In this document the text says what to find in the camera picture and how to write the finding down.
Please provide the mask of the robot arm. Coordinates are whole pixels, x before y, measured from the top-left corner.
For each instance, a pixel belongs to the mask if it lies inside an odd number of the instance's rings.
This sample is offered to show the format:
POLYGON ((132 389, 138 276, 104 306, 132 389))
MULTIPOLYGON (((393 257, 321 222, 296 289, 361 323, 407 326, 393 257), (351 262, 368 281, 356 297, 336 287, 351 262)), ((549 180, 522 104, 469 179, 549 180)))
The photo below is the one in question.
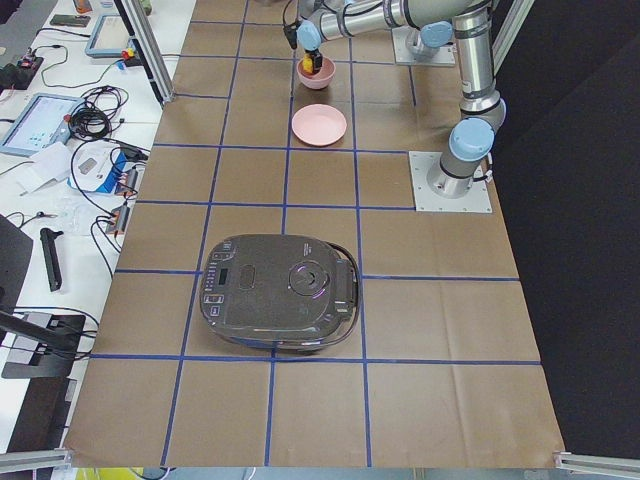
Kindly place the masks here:
POLYGON ((491 1, 300 1, 297 19, 285 34, 293 48, 303 47, 316 63, 324 42, 370 31, 409 27, 406 48, 418 56, 453 42, 460 75, 460 121, 426 181, 434 194, 457 199, 480 180, 476 169, 490 159, 506 118, 506 103, 496 89, 492 13, 491 1))

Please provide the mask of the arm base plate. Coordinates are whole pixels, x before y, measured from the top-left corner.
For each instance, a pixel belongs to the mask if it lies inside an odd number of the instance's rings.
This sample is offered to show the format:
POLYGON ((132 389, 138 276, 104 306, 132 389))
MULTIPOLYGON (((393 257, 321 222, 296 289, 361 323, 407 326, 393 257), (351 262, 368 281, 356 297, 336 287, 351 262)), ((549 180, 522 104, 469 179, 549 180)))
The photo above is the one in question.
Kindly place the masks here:
POLYGON ((415 210, 420 213, 491 214, 486 180, 478 166, 468 179, 449 177, 441 170, 441 152, 408 153, 415 210))
POLYGON ((453 31, 447 22, 421 30, 409 26, 395 28, 392 40, 397 65, 455 66, 453 31))

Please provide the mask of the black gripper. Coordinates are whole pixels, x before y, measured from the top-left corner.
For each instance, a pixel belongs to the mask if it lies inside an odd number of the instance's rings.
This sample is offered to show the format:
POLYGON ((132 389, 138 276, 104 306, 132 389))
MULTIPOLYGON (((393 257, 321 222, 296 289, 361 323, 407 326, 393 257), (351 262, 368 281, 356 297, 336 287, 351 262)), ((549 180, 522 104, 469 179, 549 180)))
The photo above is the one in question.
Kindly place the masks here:
POLYGON ((321 53, 318 49, 315 50, 306 50, 303 60, 303 65, 320 65, 321 64, 321 53))

